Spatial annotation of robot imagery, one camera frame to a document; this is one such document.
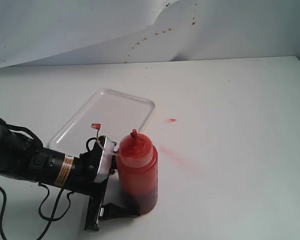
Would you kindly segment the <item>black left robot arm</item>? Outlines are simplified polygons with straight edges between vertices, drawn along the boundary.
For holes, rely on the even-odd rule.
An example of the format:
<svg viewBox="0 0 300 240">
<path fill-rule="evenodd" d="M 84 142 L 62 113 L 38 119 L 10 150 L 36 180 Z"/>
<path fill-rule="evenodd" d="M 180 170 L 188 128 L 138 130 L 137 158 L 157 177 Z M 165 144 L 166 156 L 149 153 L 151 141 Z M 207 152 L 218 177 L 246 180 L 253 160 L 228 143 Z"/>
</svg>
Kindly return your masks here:
<svg viewBox="0 0 300 240">
<path fill-rule="evenodd" d="M 0 176 L 50 185 L 89 197 L 85 229 L 96 231 L 99 222 L 137 218 L 135 209 L 103 204 L 108 179 L 117 168 L 112 155 L 116 142 L 102 135 L 78 157 L 43 146 L 29 129 L 0 118 Z"/>
</svg>

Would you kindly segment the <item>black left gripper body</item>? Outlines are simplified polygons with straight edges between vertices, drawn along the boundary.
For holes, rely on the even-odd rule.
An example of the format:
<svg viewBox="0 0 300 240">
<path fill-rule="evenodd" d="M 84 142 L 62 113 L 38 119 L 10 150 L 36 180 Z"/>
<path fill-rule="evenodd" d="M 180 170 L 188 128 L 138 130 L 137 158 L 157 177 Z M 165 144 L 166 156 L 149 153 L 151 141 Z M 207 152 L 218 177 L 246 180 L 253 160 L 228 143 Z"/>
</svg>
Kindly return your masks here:
<svg viewBox="0 0 300 240">
<path fill-rule="evenodd" d="M 101 156 L 101 149 L 96 143 L 93 149 L 80 155 L 78 164 L 83 167 L 83 175 L 76 179 L 74 184 L 74 191 L 83 195 L 89 196 L 85 224 L 98 225 L 101 221 L 100 215 L 103 214 L 104 198 L 106 195 L 109 176 L 114 174 L 117 170 L 115 157 L 112 157 L 112 164 L 110 167 L 109 176 L 101 183 L 95 183 L 94 179 L 97 174 L 99 166 L 99 157 Z"/>
</svg>

